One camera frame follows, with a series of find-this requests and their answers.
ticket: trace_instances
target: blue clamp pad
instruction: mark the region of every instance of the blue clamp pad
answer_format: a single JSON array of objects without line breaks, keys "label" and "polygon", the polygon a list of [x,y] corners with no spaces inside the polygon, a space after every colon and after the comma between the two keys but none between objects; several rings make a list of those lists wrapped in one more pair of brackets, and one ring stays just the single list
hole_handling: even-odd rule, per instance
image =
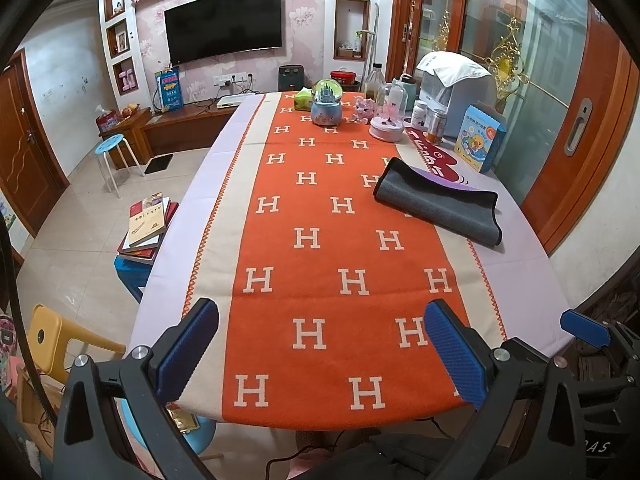
[{"label": "blue clamp pad", "polygon": [[218,331],[220,317],[215,302],[200,298],[193,309],[197,310],[197,313],[193,318],[183,320],[187,321],[188,325],[182,330],[158,368],[156,397],[160,403],[178,400]]},{"label": "blue clamp pad", "polygon": [[562,313],[560,326],[565,332],[575,335],[596,348],[611,344],[611,335],[605,325],[575,310],[565,310]]},{"label": "blue clamp pad", "polygon": [[488,390],[484,367],[435,301],[424,310],[424,329],[462,400],[479,410]]}]

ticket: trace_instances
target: tv stand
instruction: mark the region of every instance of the tv stand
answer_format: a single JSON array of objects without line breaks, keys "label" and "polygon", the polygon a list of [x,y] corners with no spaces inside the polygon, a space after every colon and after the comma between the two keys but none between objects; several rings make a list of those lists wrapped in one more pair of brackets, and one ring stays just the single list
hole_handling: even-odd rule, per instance
[{"label": "tv stand", "polygon": [[236,109],[191,103],[181,110],[154,115],[142,129],[154,156],[209,148]]}]

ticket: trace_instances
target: television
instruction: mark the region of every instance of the television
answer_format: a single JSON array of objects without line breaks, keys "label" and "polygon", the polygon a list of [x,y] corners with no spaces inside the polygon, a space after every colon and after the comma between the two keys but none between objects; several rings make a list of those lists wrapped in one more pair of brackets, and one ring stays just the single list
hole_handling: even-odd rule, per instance
[{"label": "television", "polygon": [[173,65],[282,46],[281,0],[197,0],[164,12]]}]

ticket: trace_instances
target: screw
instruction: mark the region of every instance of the screw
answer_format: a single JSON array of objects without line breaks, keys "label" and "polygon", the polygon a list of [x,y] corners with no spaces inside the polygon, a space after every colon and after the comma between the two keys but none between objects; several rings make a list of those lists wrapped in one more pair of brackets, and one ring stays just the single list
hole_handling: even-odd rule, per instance
[{"label": "screw", "polygon": [[89,358],[85,354],[80,354],[78,357],[74,359],[74,364],[76,366],[84,366],[89,362]]},{"label": "screw", "polygon": [[498,361],[508,361],[511,354],[509,354],[509,351],[504,348],[496,348],[494,350],[494,357],[498,359]]},{"label": "screw", "polygon": [[131,355],[134,359],[144,359],[146,355],[149,353],[148,346],[136,346],[132,351]]},{"label": "screw", "polygon": [[554,357],[554,364],[558,367],[558,368],[566,368],[568,365],[567,360],[562,357],[561,355],[557,355],[556,357]]}]

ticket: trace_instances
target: table runner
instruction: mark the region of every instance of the table runner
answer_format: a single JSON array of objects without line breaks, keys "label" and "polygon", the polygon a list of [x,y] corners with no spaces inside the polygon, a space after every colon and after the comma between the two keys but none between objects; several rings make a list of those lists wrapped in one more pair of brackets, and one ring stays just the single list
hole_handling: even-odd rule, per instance
[{"label": "table runner", "polygon": [[392,156],[443,168],[408,137],[387,144],[351,121],[352,94],[328,128],[294,110],[292,96],[264,97],[207,222],[184,312],[211,298],[220,328],[180,404],[217,420],[318,430],[458,405],[422,313],[444,298],[498,346],[489,283],[468,240],[372,196]]}]

